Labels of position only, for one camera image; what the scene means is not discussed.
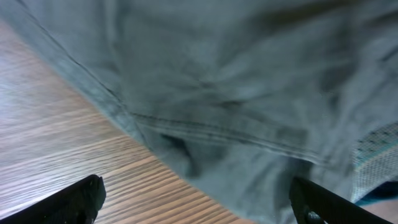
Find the grey shorts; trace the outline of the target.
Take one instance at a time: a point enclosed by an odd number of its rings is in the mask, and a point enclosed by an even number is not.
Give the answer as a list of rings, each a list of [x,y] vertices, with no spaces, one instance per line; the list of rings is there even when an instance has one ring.
[[[126,134],[239,216],[293,223],[295,176],[363,202],[397,182],[397,2],[1,2]]]

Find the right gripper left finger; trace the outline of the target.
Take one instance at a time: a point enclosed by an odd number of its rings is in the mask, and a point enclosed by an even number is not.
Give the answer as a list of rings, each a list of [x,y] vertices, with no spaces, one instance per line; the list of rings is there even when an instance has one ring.
[[[93,224],[106,198],[103,178],[89,175],[1,220],[1,224]]]

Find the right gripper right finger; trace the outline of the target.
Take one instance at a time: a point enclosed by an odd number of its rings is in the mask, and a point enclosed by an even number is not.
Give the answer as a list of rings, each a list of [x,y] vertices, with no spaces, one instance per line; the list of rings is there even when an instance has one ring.
[[[298,224],[392,224],[300,177],[292,180],[289,199]]]

